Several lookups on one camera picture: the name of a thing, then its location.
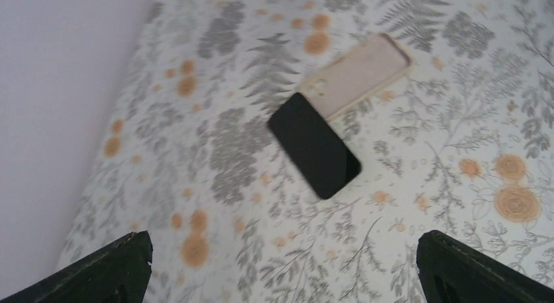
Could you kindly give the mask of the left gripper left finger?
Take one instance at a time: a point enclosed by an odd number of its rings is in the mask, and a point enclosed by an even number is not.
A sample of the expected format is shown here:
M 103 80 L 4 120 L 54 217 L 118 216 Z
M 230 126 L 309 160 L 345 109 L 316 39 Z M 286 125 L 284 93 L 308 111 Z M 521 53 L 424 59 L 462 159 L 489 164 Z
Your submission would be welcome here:
M 152 259 L 149 233 L 130 232 L 1 302 L 142 302 Z

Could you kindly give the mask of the beige phone case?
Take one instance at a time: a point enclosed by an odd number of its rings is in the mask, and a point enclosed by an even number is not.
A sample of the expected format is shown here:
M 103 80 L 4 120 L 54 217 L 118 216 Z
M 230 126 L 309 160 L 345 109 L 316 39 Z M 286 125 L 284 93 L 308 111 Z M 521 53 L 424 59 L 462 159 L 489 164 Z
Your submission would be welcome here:
M 404 76 L 413 64 L 391 35 L 374 33 L 308 76 L 297 91 L 329 121 Z

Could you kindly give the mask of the black smartphone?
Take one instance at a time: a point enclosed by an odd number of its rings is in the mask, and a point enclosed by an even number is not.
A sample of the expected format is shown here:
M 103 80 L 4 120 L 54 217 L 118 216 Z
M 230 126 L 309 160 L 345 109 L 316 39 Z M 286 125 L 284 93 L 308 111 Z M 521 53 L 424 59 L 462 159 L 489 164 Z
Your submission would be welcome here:
M 303 94 L 290 96 L 267 126 L 319 199 L 332 198 L 360 175 L 360 160 Z

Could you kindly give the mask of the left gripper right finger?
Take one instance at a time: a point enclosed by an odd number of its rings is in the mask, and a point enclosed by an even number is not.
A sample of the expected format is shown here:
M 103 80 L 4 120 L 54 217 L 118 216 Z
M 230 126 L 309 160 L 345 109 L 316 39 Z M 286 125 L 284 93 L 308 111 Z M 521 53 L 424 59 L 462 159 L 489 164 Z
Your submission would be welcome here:
M 553 289 L 437 230 L 418 240 L 427 302 L 553 302 Z

